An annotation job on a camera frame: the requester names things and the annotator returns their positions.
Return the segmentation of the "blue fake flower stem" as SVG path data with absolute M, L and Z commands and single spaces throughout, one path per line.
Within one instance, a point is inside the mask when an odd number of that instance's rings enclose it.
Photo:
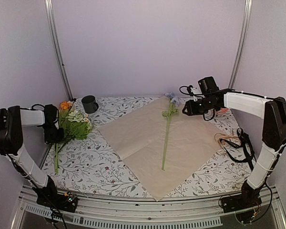
M 178 113 L 179 99 L 173 92 L 168 92 L 165 96 L 169 99 L 169 105 L 167 110 L 162 111 L 162 116 L 166 118 L 166 129 L 165 129 L 165 138 L 164 138 L 164 146 L 163 146 L 163 154 L 162 154 L 162 164 L 161 170 L 165 169 L 165 160 L 166 160 L 166 152 L 168 147 L 168 138 L 169 138 L 169 130 L 170 123 L 172 120 L 172 116 Z

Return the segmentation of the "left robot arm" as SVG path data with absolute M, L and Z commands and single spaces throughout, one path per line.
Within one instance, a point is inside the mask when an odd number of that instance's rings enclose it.
M 61 196 L 53 180 L 37 166 L 23 141 L 24 126 L 42 127 L 47 144 L 55 144 L 63 139 L 64 130 L 58 127 L 58 109 L 52 104 L 42 107 L 43 110 L 37 110 L 16 105 L 0 109 L 0 154 L 8 157 L 18 172 L 31 181 L 35 192 L 45 202 L 57 207 L 61 203 Z

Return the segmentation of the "orange fake flower stem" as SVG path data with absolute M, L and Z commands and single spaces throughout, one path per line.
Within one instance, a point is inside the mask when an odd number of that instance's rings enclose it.
M 73 102 L 71 101 L 63 101 L 60 103 L 60 106 L 57 111 L 55 125 L 58 128 L 58 133 L 56 136 L 56 140 L 54 142 L 54 171 L 55 174 L 59 173 L 59 152 L 66 145 L 67 138 L 65 136 L 65 127 L 63 124 L 66 122 L 67 115 L 72 108 Z

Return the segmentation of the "peach wrapping paper sheet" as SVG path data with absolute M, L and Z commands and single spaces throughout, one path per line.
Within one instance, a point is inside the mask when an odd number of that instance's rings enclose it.
M 98 128 L 149 194 L 159 201 L 219 150 L 214 124 L 181 111 L 172 115 L 166 157 L 163 148 L 169 99 L 165 96 Z

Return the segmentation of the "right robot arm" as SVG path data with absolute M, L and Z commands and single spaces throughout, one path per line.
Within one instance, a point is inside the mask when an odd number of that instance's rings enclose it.
M 227 108 L 260 119 L 260 152 L 237 198 L 237 204 L 247 208 L 259 195 L 286 148 L 285 98 L 271 98 L 231 88 L 220 89 L 212 76 L 199 80 L 197 87 L 181 86 L 179 91 L 191 97 L 183 108 L 183 114 L 187 116 L 204 115 L 210 110 L 216 112 Z

